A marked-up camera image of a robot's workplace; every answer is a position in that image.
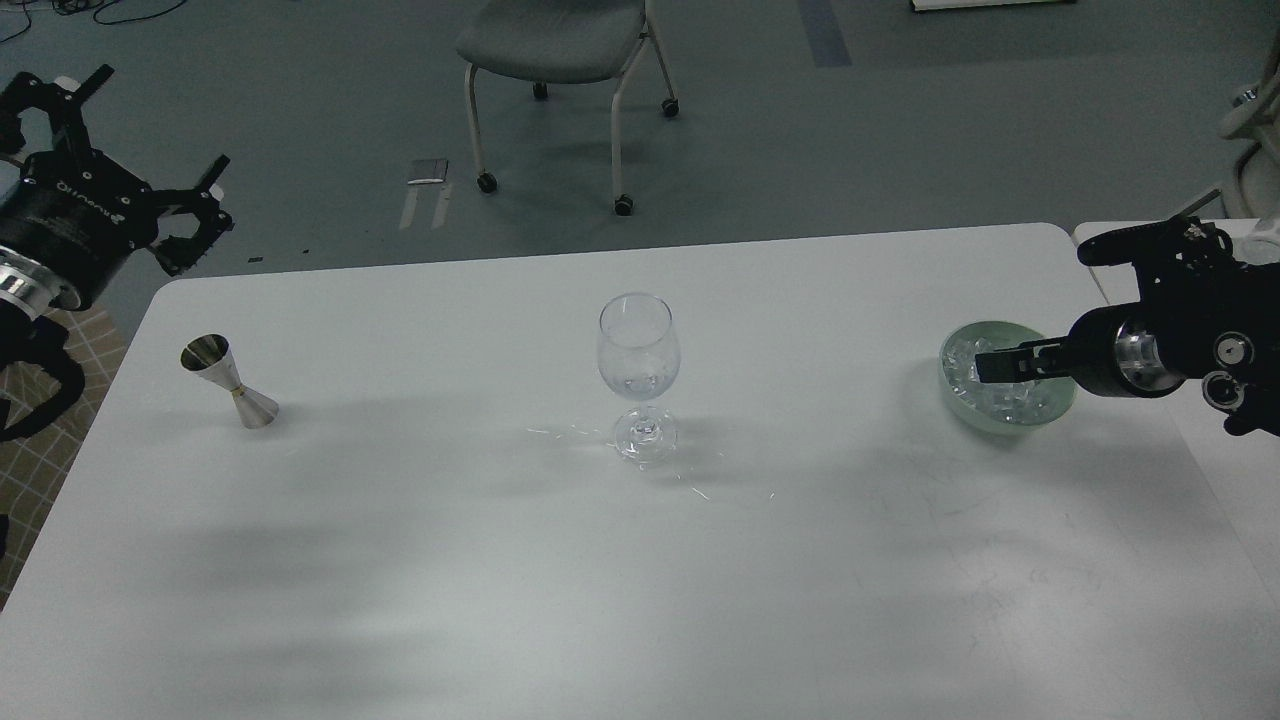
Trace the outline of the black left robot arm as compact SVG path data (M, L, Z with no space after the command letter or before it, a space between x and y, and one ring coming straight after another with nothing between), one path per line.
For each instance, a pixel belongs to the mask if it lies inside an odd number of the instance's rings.
M68 329L51 311L88 309L140 250L180 275L234 225L218 187L227 156L191 188L156 190L91 143L82 109L111 76L102 65L69 86L22 72L3 90L3 159L20 177L3 195L1 361L38 368L55 384L24 416L3 419L4 442L36 436L84 392Z

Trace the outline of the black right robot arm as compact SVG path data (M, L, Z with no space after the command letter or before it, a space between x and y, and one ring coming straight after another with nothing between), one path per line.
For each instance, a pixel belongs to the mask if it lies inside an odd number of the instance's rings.
M978 354L980 382L1068 378L1100 397L1162 398L1198 380L1230 436L1279 432L1275 256L1175 215L1093 236L1076 258L1129 265L1139 299L1085 313L1064 337Z

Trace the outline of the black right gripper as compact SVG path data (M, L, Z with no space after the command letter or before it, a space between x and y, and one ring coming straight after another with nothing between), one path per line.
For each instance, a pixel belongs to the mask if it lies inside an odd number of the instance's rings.
M1030 340L975 354L975 377L984 384L1071 377L1101 397L1162 398L1201 378L1187 363L1181 341L1172 320L1144 305L1097 307L1074 323L1066 340Z

